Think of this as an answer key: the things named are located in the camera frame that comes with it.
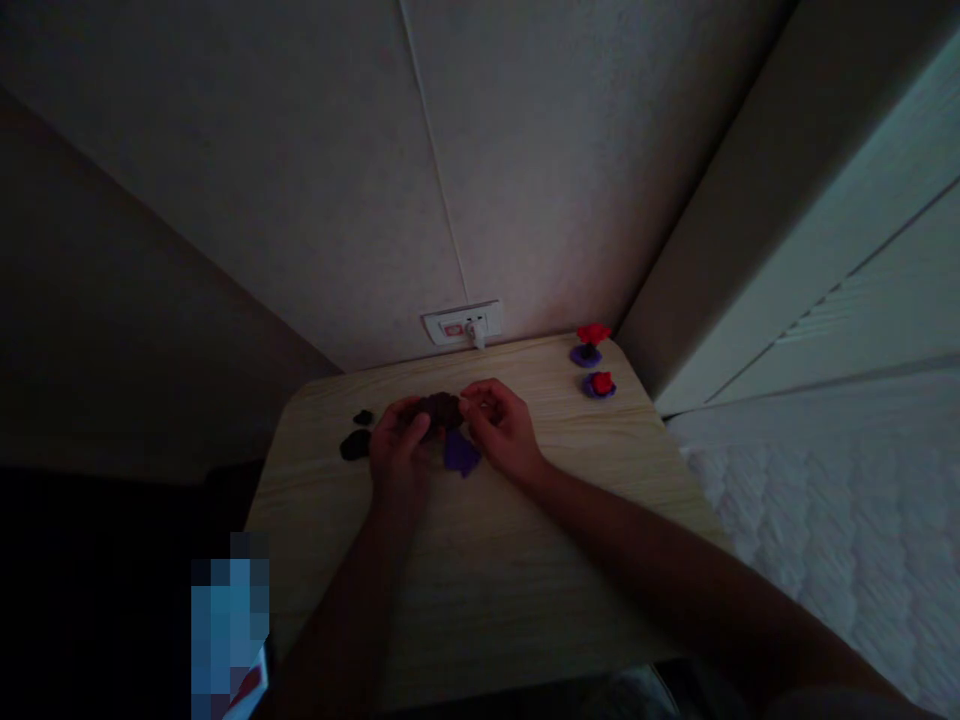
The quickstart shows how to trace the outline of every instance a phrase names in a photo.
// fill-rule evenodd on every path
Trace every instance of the electrical outlet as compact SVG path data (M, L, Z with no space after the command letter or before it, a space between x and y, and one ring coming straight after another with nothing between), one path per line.
M478 323L485 337L503 332L503 306L499 300L430 313L421 319L434 345L469 344L467 326L470 323Z

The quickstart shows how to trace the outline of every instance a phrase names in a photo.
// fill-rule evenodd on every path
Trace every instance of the red play dough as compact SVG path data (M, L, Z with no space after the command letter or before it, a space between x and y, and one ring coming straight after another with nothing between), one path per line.
M613 375L611 373L597 373L590 380L590 384L593 385L593 390L597 395L606 395L613 390Z
M610 328L604 327L600 323L591 323L590 325L584 325L582 328L578 328L577 337L580 338L580 342L582 343L599 345L610 337L610 332Z

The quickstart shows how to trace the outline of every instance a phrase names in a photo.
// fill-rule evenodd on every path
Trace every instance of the purple clay base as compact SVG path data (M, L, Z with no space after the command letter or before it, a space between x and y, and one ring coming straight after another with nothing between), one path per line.
M600 361L603 360L603 355L600 354L600 351L596 348L593 349L593 355L585 358L580 354L580 351L585 348L586 345L577 345L573 350L570 351L570 359L580 367L592 368L600 364Z
M596 390L593 389L593 385L590 382L591 380L593 380L594 375L596 375L596 373L590 373L583 379L584 394L587 397L592 397L592 398L595 398L596 400L603 400L608 397L613 397L617 392L617 384L614 383L613 387L610 388L610 392L608 392L606 395L601 395L600 393L598 393Z
M480 451L456 428L447 430L447 441L443 445L443 465L447 470L457 470L462 477L473 472L480 464Z

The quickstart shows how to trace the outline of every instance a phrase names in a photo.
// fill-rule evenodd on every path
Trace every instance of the forearm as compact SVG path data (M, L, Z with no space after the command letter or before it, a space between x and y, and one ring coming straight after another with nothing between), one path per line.
M549 465L518 484L651 619L759 704L828 683L898 696L816 618L694 533Z
M363 717L373 710L390 611L414 523L370 511L278 673L261 717Z

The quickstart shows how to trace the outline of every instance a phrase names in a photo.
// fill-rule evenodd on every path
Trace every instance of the wooden table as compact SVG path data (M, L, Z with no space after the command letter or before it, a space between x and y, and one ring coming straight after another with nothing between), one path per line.
M366 461L338 448L368 408L498 377L523 397L557 466L726 547L629 363L604 342L617 394L579 390L574 335L418 360L304 386L287 405L247 529L269 533L271 633L290 649L370 500ZM520 492L485 461L469 478L439 458L395 615L384 710L617 670L679 651L641 618Z

